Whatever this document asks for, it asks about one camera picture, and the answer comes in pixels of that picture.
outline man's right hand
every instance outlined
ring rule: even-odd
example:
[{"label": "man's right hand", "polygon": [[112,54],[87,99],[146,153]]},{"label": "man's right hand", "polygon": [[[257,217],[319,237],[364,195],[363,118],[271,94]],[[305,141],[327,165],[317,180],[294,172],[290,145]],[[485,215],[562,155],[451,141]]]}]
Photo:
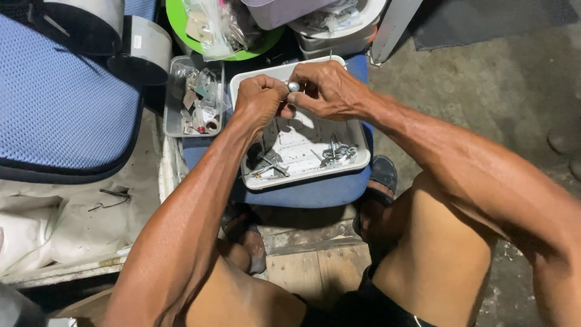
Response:
[{"label": "man's right hand", "polygon": [[290,93],[288,102],[321,118],[344,121],[369,116],[374,95],[338,61],[300,63],[289,82],[299,83],[304,93]]}]

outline concrete floor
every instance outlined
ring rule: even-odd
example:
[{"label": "concrete floor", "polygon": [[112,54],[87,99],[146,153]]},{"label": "concrete floor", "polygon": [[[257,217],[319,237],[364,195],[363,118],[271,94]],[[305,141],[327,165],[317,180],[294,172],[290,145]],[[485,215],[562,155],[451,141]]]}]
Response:
[{"label": "concrete floor", "polygon": [[[369,85],[504,145],[581,198],[568,158],[546,142],[551,127],[581,112],[581,24],[424,52],[410,39],[381,67],[370,66]],[[382,133],[374,139],[375,153],[397,166],[400,194],[421,169]],[[501,242],[477,325],[541,325],[531,275],[522,253]]]}]

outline green plastic bowl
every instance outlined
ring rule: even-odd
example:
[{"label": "green plastic bowl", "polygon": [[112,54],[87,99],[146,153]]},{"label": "green plastic bowl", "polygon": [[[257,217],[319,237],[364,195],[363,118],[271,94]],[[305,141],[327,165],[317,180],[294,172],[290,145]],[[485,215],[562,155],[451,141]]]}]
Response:
[{"label": "green plastic bowl", "polygon": [[[188,24],[188,15],[185,12],[182,0],[166,0],[166,11],[167,18],[170,20],[171,28],[175,31],[177,36],[186,43],[187,46],[201,54],[202,46],[200,45],[200,42],[185,34],[185,26]],[[284,31],[285,26],[267,31],[261,47],[253,49],[252,51],[240,50],[236,52],[233,57],[224,60],[241,61],[259,56],[272,48],[281,38]]]}]

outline man's arm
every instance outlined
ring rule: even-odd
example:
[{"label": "man's arm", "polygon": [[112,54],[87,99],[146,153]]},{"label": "man's arm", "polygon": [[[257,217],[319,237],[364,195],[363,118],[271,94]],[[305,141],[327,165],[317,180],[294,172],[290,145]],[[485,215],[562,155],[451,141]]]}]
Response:
[{"label": "man's arm", "polygon": [[104,325],[172,326],[200,288],[238,166],[288,90],[264,75],[241,83],[236,114],[148,220],[127,257]]},{"label": "man's arm", "polygon": [[534,269],[548,320],[581,325],[581,204],[528,161],[465,128],[371,92],[334,62],[297,66],[316,92],[289,103],[328,119],[359,118],[384,132],[441,185],[451,203],[514,243]]}]

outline man's hand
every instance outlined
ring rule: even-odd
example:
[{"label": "man's hand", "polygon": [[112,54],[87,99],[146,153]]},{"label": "man's hand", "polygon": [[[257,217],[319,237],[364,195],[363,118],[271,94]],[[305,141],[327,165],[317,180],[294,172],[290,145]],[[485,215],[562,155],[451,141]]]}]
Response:
[{"label": "man's hand", "polygon": [[233,119],[243,119],[250,124],[253,139],[262,137],[264,127],[278,113],[290,119],[293,112],[286,107],[289,90],[285,83],[264,74],[245,79],[238,88]]},{"label": "man's hand", "polygon": [[304,89],[292,92],[288,102],[330,120],[348,120],[368,116],[366,110],[374,97],[368,87],[347,72],[338,61],[300,63],[289,82]]}]

